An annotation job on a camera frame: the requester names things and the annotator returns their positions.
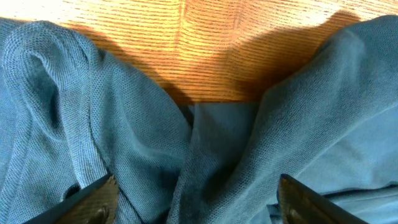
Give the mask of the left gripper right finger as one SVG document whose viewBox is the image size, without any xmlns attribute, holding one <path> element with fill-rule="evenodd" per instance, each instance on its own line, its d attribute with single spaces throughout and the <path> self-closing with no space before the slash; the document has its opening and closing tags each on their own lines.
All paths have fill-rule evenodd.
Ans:
<svg viewBox="0 0 398 224">
<path fill-rule="evenodd" d="M 367 224 L 288 174 L 282 174 L 277 199 L 284 224 Z"/>
</svg>

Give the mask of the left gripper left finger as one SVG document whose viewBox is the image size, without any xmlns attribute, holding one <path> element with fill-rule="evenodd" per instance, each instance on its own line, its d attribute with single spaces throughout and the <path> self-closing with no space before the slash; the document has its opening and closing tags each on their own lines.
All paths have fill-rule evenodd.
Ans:
<svg viewBox="0 0 398 224">
<path fill-rule="evenodd" d="M 113 224 L 119 185 L 107 174 L 24 224 Z"/>
</svg>

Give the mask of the blue t-shirt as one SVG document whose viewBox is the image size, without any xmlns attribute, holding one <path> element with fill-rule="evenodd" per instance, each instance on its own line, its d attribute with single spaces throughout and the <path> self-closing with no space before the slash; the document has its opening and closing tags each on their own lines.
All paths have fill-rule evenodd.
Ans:
<svg viewBox="0 0 398 224">
<path fill-rule="evenodd" d="M 397 18 L 338 31 L 255 103 L 178 106 L 73 30 L 1 20 L 1 222 L 112 173 L 118 223 L 280 223 L 289 174 L 397 222 Z"/>
</svg>

